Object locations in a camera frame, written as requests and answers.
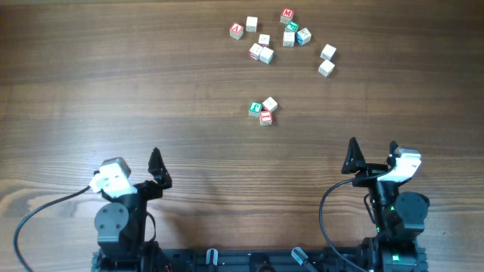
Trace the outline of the green letter block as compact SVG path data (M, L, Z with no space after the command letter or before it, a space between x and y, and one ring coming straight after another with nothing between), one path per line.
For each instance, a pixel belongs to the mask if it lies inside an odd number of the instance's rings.
M258 101L250 102L250 106L248 109L248 113L250 116L259 118L259 114L262 112L262 110L263 110L263 105L260 102Z

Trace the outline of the red letter I block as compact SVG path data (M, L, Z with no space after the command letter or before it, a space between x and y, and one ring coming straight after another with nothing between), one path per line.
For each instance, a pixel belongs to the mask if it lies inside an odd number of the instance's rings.
M261 111L259 113L259 124L261 126L271 125L273 122L273 117L271 111Z

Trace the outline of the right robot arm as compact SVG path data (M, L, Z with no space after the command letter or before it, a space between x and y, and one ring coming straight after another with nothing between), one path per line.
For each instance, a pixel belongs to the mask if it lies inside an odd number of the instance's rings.
M377 228L377 235L366 237L357 247L355 265L366 271L427 271L427 254L417 245L425 229L430 201L421 193L404 192L421 164L417 150L389 144L384 164L367 163L355 138L349 146L341 172L354 174L354 187L368 189L365 207Z

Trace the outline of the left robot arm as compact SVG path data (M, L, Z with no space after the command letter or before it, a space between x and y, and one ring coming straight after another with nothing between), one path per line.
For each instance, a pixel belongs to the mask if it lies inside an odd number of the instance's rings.
M92 271L171 271L172 263L164 255L156 237L145 239L146 220L154 219L147 202L163 197L172 187L172 179L158 148L154 148L147 171L153 176L130 184L131 169L122 157L107 159L94 173L89 185L108 200L95 216L100 247L93 254Z

